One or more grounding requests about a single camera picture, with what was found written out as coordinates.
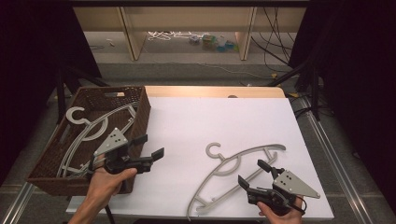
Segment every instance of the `wicker basket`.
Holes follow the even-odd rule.
[[[94,121],[120,106],[137,101],[139,105],[136,110],[134,124],[124,133],[126,138],[131,140],[145,134],[149,124],[151,106],[144,87],[80,88],[70,106],[85,108],[84,111],[76,111],[73,114],[73,119]],[[93,152],[99,148],[109,133],[114,128],[122,129],[128,123],[130,117],[131,114],[127,110],[121,110],[109,116],[106,131],[94,140],[81,142],[70,162],[70,167],[79,169],[82,163],[85,164],[89,161]],[[101,123],[96,125],[87,136],[97,133],[100,126]],[[85,127],[85,124],[73,124],[64,117],[34,170],[29,174],[27,181],[50,195],[86,195],[88,181],[85,177],[57,177],[57,172],[66,150],[69,149]],[[143,145],[134,147],[130,156],[133,158],[139,157],[142,147]],[[133,184],[134,178],[128,179],[125,188],[120,193],[130,193],[133,189]]]

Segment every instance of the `white board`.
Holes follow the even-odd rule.
[[[318,175],[306,149],[297,121],[286,98],[198,98],[150,97],[148,141],[141,156],[164,147],[164,157],[154,162],[149,173],[138,175],[131,194],[114,196],[110,208],[115,215],[133,217],[185,218],[189,203],[205,178],[221,163],[205,153],[208,144],[218,142],[211,153],[224,158],[251,148],[281,144],[285,151],[277,152],[272,166],[294,172],[316,190],[320,199],[305,197],[308,208],[304,218],[332,219],[333,214]],[[259,169],[257,159],[267,161],[263,152],[242,157],[231,175],[209,180],[200,197],[216,200],[237,186],[237,176],[246,178]],[[261,172],[249,181],[251,188],[271,188],[273,178]],[[73,197],[68,213],[74,213],[83,197]],[[243,189],[209,211],[190,212],[191,218],[257,219],[259,209],[248,203]]]

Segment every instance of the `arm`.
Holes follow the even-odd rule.
[[[303,205],[303,200],[300,197],[296,198],[295,205],[300,207]],[[303,223],[301,212],[291,209],[285,216],[280,217],[275,214],[270,207],[265,203],[258,202],[257,206],[260,208],[260,216],[266,216],[272,224],[301,224]]]
[[[109,174],[104,168],[99,168],[92,176],[87,196],[73,215],[69,224],[92,223],[112,195],[120,191],[121,182],[135,176],[135,168],[127,169],[117,175]]]

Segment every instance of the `tripod leg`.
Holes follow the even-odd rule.
[[[66,113],[66,100],[64,98],[64,76],[62,71],[59,70],[56,78],[56,93],[58,95],[58,121],[61,123],[64,113]]]
[[[274,86],[277,86],[280,83],[288,80],[289,78],[294,77],[295,75],[301,73],[305,69],[305,65],[306,65],[306,63],[302,63],[302,64],[298,65],[293,70],[289,71],[287,74],[285,74],[282,77],[278,78],[277,80],[269,83],[267,86],[274,87]]]
[[[319,113],[318,113],[318,100],[319,100],[319,81],[318,81],[318,69],[313,69],[313,74],[311,77],[311,89],[312,89],[312,99],[311,99],[311,108],[312,113],[314,114],[317,121],[320,121]]]
[[[99,87],[108,87],[109,85],[106,84],[105,82],[90,76],[89,74],[86,74],[85,72],[75,68],[75,67],[71,67],[71,66],[67,66],[67,70],[78,75],[79,77],[82,77],[84,79],[87,79],[88,81],[90,81],[91,83],[95,84],[96,86]]]

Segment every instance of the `table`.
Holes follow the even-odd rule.
[[[206,213],[195,211],[199,205],[197,202],[192,203],[191,210],[188,209],[194,192],[219,165],[219,160],[210,159],[205,154],[205,148],[212,142],[219,142],[221,147],[210,150],[213,154],[221,153],[224,158],[260,145],[284,145],[286,150],[277,152],[273,166],[290,169],[322,195],[320,199],[305,198],[308,210],[304,218],[333,218],[289,100],[281,89],[147,87],[147,92],[151,104],[149,140],[143,147],[142,156],[160,147],[165,148],[165,155],[153,164],[150,173],[136,177],[131,194],[112,198],[109,206],[113,214],[155,218],[258,219],[257,208],[248,204],[242,189]],[[230,95],[238,98],[227,98]],[[221,197],[237,185],[237,175],[246,178],[257,170],[257,159],[266,161],[263,155],[262,151],[244,155],[234,173],[210,180],[207,183],[209,187],[201,191],[200,197],[206,201]],[[272,181],[269,174],[262,172],[249,183],[252,188],[271,188]],[[83,197],[73,197],[67,212],[73,213],[82,200]]]

